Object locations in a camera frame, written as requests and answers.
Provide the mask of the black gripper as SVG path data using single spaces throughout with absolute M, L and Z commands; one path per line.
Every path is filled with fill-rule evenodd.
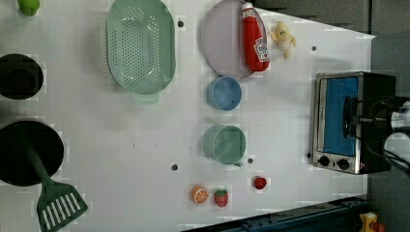
M 359 107 L 364 102 L 370 102 L 370 107 L 359 113 Z M 393 114 L 403 106 L 403 98 L 374 98 L 363 101 L 354 100 L 351 103 L 351 124 L 386 124 L 390 125 Z

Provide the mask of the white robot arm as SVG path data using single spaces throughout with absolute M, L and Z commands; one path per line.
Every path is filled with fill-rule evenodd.
M 362 137 L 359 140 L 373 156 L 409 175 L 409 99 L 397 96 L 374 98 L 367 115 L 357 112 L 363 102 L 368 99 L 353 101 L 350 109 L 356 112 L 348 116 L 347 126 L 371 125 L 386 130 L 387 135 L 380 139 L 365 141 Z

